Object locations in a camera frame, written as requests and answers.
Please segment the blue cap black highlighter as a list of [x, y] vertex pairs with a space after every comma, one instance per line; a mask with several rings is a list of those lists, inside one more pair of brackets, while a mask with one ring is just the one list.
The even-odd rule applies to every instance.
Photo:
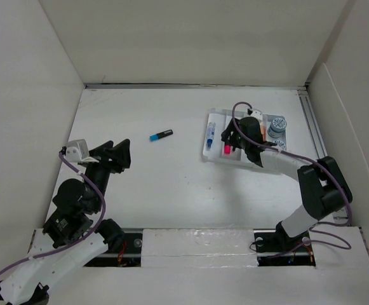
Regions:
[[160, 140], [160, 139], [163, 139], [165, 137], [168, 137], [170, 135], [173, 135], [173, 130], [165, 130], [163, 132], [159, 132], [159, 133], [156, 133], [154, 135], [151, 135], [149, 137], [149, 140], [151, 142], [154, 142], [154, 141], [157, 141], [157, 140]]

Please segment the blue round jar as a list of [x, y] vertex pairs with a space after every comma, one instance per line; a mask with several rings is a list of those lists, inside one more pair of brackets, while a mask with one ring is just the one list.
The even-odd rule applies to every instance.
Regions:
[[287, 127], [287, 122], [283, 117], [275, 117], [267, 129], [267, 133], [272, 138], [280, 138], [283, 136]]
[[282, 150], [286, 149], [286, 144], [282, 140], [275, 140], [274, 143]]

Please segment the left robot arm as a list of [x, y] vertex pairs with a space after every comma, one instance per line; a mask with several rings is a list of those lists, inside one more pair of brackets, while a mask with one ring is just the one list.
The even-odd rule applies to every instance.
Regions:
[[77, 176], [58, 187], [56, 209], [36, 231], [27, 256], [0, 271], [0, 301], [6, 304], [47, 304], [67, 275], [124, 242], [121, 227], [105, 218], [105, 192], [109, 177], [131, 165], [130, 140], [94, 149], [73, 140], [58, 156]]

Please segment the orange translucent marker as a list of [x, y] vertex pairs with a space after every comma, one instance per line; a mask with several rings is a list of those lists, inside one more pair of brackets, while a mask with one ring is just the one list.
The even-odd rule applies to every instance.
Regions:
[[263, 140], [265, 140], [265, 129], [263, 126], [260, 127], [260, 131], [261, 131]]

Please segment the clear glue bottle blue cap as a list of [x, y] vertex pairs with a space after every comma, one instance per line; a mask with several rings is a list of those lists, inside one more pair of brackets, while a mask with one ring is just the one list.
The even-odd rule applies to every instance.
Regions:
[[215, 122], [209, 122], [206, 131], [206, 148], [211, 149], [215, 137]]

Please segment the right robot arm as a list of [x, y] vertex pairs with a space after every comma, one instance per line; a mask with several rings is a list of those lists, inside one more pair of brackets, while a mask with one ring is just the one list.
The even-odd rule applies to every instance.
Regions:
[[304, 235], [317, 225], [325, 225], [325, 217], [344, 208], [347, 225], [352, 223], [352, 192], [332, 157], [313, 160], [283, 150], [273, 142], [263, 140], [257, 118], [232, 118], [221, 134], [222, 142], [244, 151], [247, 159], [260, 168], [282, 173], [299, 183], [302, 204], [280, 221], [266, 238], [256, 237], [251, 244], [258, 253], [273, 252], [284, 256], [313, 240]]

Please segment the pink cap black highlighter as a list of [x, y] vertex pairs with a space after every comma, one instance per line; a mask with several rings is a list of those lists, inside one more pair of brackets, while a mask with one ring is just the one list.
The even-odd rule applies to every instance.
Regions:
[[231, 154], [231, 150], [232, 150], [232, 148], [231, 148], [231, 139], [228, 138], [224, 141], [224, 154], [226, 156], [229, 156]]

